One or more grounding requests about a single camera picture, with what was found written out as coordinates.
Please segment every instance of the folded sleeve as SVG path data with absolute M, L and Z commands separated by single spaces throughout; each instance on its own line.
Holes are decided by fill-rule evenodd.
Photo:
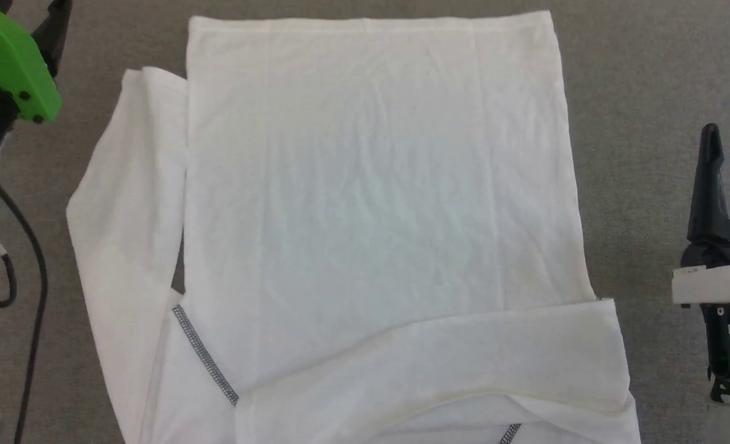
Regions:
M 377 435 L 533 422 L 523 433 L 554 424 L 579 436 L 566 442 L 636 444 L 622 344 L 612 300 L 398 326 L 239 393 L 236 442 L 390 442 Z M 446 406 L 457 410 L 433 411 Z
M 182 236 L 186 81 L 128 71 L 67 208 L 89 320 L 123 438 L 137 442 Z

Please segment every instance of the gray stitched seam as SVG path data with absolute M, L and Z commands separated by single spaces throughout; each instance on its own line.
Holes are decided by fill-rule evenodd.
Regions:
M 505 432 L 505 435 L 500 439 L 499 444 L 511 444 L 512 439 L 515 438 L 515 434 L 518 433 L 520 427 L 521 424 L 511 424 L 507 432 Z
M 190 340 L 190 345 L 192 345 L 192 349 L 195 350 L 195 354 L 197 354 L 201 359 L 203 366 L 207 368 L 212 379 L 215 380 L 219 389 L 222 390 L 222 393 L 225 397 L 227 397 L 228 401 L 236 407 L 236 403 L 239 402 L 239 396 L 227 382 L 222 372 L 219 371 L 219 367 L 216 365 L 215 360 L 212 359 L 209 351 L 207 351 L 207 348 L 205 348 L 201 338 L 198 336 L 198 332 L 195 331 L 195 327 L 193 327 L 192 323 L 190 323 L 190 318 L 187 317 L 187 314 L 184 312 L 184 308 L 180 305 L 174 306 L 173 314 L 176 315 L 176 319 L 179 320 L 179 325 L 184 331 L 184 335 L 186 335 L 187 339 Z

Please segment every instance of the black cable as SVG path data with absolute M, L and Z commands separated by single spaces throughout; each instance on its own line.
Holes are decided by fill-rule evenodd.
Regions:
M 1 261 L 4 262 L 6 267 L 6 278 L 9 281 L 9 297 L 7 300 L 0 301 L 0 308 L 6 308 L 13 303 L 17 298 L 17 275 L 15 274 L 15 264 L 12 262 L 12 257 L 8 255 L 1 255 Z
M 9 197 L 5 189 L 0 185 L 0 197 L 4 201 L 9 210 L 12 211 L 15 218 L 25 231 L 30 245 L 33 247 L 33 253 L 36 255 L 36 261 L 39 266 L 39 278 L 41 287 L 39 290 L 39 304 L 36 308 L 36 319 L 33 321 L 33 333 L 30 338 L 30 351 L 28 353 L 28 367 L 25 374 L 25 385 L 22 388 L 22 400 L 20 402 L 19 416 L 17 418 L 17 429 L 15 430 L 15 444 L 22 441 L 22 431 L 25 428 L 26 413 L 28 411 L 28 401 L 30 399 L 30 389 L 33 385 L 33 371 L 36 365 L 36 355 L 39 348 L 39 337 L 41 335 L 41 323 L 44 320 L 44 310 L 47 308 L 47 264 L 44 262 L 44 253 L 41 251 L 39 240 L 36 239 L 35 233 L 28 224 L 25 216 L 19 210 L 15 202 Z

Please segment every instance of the white fabric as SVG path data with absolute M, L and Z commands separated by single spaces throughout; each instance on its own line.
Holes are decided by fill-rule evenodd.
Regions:
M 194 18 L 187 73 L 126 74 L 67 212 L 128 443 L 639 441 L 548 12 Z

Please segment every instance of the gray floor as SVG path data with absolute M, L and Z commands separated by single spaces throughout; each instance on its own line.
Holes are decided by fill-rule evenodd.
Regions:
M 47 0 L 17 0 L 32 28 Z M 590 278 L 618 301 L 644 442 L 700 442 L 705 335 L 697 310 L 670 303 L 686 245 L 699 131 L 721 125 L 730 204 L 730 2 L 495 0 L 106 0 L 79 2 L 67 41 L 57 123 L 21 125 L 0 180 L 44 242 L 51 300 L 26 442 L 121 442 L 105 394 L 64 220 L 125 68 L 184 74 L 191 14 L 270 17 L 486 17 L 551 9 L 565 71 Z M 38 275 L 0 205 L 0 239 L 18 264 L 22 299 L 0 312 L 0 403 L 10 440 Z M 0 270 L 0 287 L 5 287 Z

